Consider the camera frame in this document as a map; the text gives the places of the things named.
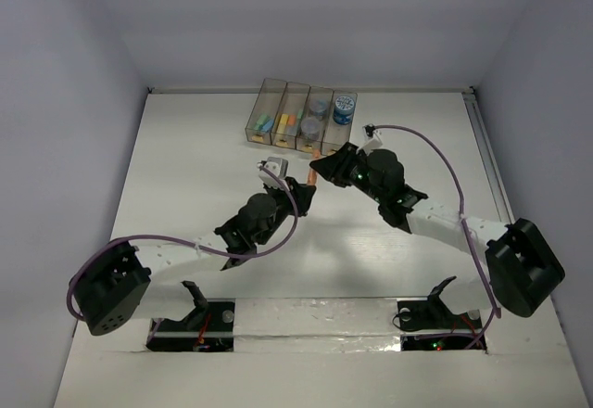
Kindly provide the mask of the orange correction tape pen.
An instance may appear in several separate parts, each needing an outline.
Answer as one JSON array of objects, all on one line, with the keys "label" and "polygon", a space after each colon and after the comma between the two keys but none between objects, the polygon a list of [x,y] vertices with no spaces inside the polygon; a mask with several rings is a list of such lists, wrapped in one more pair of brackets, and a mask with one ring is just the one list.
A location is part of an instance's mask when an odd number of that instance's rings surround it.
[{"label": "orange correction tape pen", "polygon": [[[317,160],[320,157],[321,157],[321,152],[319,150],[314,150],[311,154],[311,161]],[[312,168],[309,168],[308,177],[307,177],[307,185],[316,185],[317,178],[318,178],[318,174]]]}]

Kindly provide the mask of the blue round clip jar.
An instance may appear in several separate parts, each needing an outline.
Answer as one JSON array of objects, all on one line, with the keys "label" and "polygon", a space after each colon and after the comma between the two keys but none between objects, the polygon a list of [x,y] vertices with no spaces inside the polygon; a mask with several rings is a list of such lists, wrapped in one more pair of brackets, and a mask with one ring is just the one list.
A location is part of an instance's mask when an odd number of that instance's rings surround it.
[{"label": "blue round clip jar", "polygon": [[333,99],[333,120],[338,125],[352,122],[357,105],[357,97],[353,93],[339,93]]}]

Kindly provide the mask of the clear jar colourful clips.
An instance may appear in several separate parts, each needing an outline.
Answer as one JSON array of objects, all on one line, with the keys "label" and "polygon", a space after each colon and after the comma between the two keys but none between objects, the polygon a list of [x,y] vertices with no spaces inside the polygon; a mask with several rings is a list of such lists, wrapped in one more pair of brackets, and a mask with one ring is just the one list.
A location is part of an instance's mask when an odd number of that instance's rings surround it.
[{"label": "clear jar colourful clips", "polygon": [[325,118],[328,108],[329,102],[324,98],[313,98],[308,104],[310,117],[317,120],[323,120]]}]

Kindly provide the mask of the green highlighter marker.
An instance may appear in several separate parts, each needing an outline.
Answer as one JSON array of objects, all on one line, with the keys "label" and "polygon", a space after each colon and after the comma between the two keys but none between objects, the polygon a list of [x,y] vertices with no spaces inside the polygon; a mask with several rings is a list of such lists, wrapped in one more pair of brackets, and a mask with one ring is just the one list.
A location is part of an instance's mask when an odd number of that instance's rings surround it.
[{"label": "green highlighter marker", "polygon": [[296,114],[295,128],[298,129],[298,127],[302,121],[303,115],[304,115],[304,109],[301,108],[300,111]]}]

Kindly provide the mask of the blue correction tape pen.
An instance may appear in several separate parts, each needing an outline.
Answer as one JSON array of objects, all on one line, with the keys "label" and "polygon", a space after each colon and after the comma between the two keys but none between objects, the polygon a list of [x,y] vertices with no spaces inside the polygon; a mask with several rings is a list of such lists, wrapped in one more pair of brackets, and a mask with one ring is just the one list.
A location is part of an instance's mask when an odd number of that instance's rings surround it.
[{"label": "blue correction tape pen", "polygon": [[274,125],[275,119],[267,119],[261,126],[260,126],[260,131],[262,133],[269,133]]}]

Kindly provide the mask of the green correction tape pen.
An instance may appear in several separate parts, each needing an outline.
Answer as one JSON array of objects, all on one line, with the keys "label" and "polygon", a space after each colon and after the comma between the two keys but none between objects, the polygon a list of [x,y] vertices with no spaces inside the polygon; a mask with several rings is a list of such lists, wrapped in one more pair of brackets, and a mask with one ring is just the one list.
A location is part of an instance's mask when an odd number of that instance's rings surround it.
[{"label": "green correction tape pen", "polygon": [[259,132],[265,126],[270,117],[266,113],[261,113],[253,125],[253,130]]}]

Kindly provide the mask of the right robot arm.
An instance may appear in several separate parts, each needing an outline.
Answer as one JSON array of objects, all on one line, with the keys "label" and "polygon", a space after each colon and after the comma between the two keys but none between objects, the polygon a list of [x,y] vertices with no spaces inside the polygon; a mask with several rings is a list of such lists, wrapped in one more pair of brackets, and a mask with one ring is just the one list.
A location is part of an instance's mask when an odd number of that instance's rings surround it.
[{"label": "right robot arm", "polygon": [[350,143],[310,168],[325,181],[353,186],[378,205],[390,226],[475,254],[487,268],[487,283],[507,311],[527,318],[565,278],[565,271],[537,226],[468,217],[405,183],[404,167],[387,149],[365,152]]}]

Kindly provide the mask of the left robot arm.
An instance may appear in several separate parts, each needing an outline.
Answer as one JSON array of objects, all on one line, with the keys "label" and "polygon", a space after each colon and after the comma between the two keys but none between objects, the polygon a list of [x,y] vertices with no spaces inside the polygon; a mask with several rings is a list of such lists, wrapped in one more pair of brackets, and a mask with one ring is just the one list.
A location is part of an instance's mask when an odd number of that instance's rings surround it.
[{"label": "left robot arm", "polygon": [[69,281],[66,307],[93,336],[133,319],[162,319],[200,328],[208,301],[192,276],[237,268],[282,249],[309,212],[312,182],[263,173],[263,190],[223,225],[186,240],[138,234],[110,240]]}]

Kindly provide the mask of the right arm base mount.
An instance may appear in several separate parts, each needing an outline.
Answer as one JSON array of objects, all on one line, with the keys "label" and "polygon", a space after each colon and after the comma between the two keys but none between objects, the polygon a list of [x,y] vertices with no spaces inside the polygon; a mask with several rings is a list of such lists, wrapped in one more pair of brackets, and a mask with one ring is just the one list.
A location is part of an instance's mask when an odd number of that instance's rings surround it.
[{"label": "right arm base mount", "polygon": [[427,297],[401,300],[391,323],[401,334],[403,351],[485,351],[486,342],[478,339],[483,328],[480,314],[472,319],[468,312],[454,314],[441,300],[444,289],[455,279],[451,276],[435,286]]}]

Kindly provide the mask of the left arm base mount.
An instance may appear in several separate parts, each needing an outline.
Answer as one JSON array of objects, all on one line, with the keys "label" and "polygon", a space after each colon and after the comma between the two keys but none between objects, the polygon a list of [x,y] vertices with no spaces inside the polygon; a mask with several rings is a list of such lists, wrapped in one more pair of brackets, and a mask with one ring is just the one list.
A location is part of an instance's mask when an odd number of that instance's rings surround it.
[{"label": "left arm base mount", "polygon": [[151,321],[146,348],[152,352],[232,352],[235,300],[207,300],[195,282],[181,285],[194,308],[181,320]]}]

